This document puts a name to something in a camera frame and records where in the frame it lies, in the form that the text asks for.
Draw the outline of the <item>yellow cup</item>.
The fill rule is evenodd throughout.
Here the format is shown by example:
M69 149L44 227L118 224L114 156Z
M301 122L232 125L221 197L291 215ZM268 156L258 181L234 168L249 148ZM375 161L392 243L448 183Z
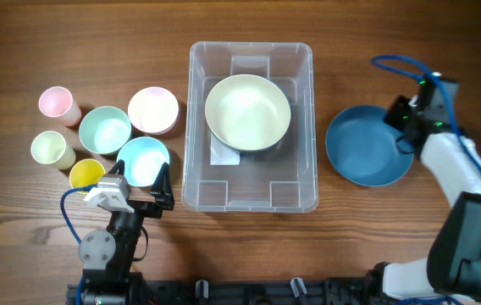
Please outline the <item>yellow cup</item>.
M103 165L93 159L82 159L76 163L69 173L69 183L72 188L96 184L105 174Z

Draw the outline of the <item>pink cup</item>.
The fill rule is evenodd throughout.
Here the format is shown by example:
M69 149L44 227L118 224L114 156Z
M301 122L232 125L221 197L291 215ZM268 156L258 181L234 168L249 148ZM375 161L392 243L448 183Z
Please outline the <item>pink cup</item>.
M38 107L45 116L64 126L77 125L82 119L82 112L72 93L62 86L46 89L39 98Z

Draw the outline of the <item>pale green cup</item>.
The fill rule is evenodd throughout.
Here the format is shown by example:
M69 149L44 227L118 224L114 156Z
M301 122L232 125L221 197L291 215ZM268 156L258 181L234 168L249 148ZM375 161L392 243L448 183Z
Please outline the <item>pale green cup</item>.
M60 170L70 168L76 160L74 149L60 133L53 130L39 134L31 143L30 153L39 164Z

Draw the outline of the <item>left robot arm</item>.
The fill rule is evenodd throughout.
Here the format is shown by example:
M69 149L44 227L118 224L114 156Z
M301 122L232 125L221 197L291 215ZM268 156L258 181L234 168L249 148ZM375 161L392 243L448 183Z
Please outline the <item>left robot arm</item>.
M82 279L75 294L76 304L157 304L158 298L141 273L131 265L140 237L149 239L144 219L159 219L174 209L169 164L163 163L152 184L153 200L130 199L130 185L124 176L125 163L119 160L94 186L85 189L84 201L111 213L104 230L94 230L79 243L83 263Z

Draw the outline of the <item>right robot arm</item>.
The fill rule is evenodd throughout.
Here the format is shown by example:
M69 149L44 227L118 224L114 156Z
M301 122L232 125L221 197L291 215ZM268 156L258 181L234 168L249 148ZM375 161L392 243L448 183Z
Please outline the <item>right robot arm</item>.
M364 302L481 302L481 158L472 140L451 128L444 105L399 96L384 122L400 131L439 182L450 213L428 256L379 263L365 277Z

